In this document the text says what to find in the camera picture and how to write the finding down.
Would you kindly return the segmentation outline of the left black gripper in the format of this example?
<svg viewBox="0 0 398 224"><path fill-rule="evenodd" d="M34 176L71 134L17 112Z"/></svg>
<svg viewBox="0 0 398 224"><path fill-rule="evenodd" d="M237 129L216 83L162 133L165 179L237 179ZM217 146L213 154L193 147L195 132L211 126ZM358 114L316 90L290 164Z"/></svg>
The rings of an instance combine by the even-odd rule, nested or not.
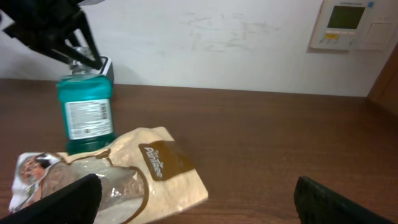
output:
<svg viewBox="0 0 398 224"><path fill-rule="evenodd" d="M3 31L28 47L36 47L46 40L68 40L73 47L81 47L75 35L79 30L90 56L84 56L65 42L50 42L47 47L51 57L63 63L74 59L99 70L103 63L79 3L80 0L1 0L1 13L13 20Z"/></svg>

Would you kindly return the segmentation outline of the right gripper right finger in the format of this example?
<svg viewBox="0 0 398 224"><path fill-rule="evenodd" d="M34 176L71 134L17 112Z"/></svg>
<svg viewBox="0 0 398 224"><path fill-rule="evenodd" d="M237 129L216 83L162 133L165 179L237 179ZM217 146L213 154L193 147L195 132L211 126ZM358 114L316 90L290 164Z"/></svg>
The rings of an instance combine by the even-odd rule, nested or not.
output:
<svg viewBox="0 0 398 224"><path fill-rule="evenodd" d="M304 224L394 223L306 176L298 178L294 204L299 220Z"/></svg>

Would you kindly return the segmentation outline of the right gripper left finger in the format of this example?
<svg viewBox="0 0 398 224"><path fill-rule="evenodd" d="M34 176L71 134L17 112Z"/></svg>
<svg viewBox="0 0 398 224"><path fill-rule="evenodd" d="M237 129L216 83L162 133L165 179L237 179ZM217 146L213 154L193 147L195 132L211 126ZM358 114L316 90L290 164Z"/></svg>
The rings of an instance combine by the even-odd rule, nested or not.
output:
<svg viewBox="0 0 398 224"><path fill-rule="evenodd" d="M1 219L1 224L93 224L101 198L101 180L89 174Z"/></svg>

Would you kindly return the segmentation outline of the beige PanTree snack pouch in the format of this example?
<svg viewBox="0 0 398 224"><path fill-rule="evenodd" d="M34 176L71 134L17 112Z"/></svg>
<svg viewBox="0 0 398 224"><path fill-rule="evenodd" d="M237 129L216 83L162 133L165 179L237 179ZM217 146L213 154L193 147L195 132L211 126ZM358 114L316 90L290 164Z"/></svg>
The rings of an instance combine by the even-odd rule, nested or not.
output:
<svg viewBox="0 0 398 224"><path fill-rule="evenodd" d="M192 161L165 127L137 128L92 152L27 152L19 156L9 212L15 214L95 174L101 201L94 223L149 223L208 198Z"/></svg>

